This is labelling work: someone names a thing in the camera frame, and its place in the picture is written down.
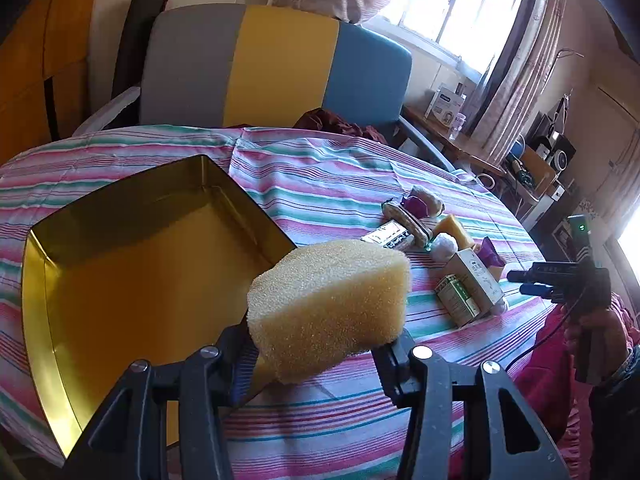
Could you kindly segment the person's right hand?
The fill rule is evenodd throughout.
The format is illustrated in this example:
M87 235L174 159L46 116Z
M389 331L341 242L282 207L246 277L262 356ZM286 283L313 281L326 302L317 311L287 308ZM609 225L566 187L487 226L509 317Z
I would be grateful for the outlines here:
M611 307L571 316L564 338L574 358L576 380L590 386L605 382L629 356L626 327Z

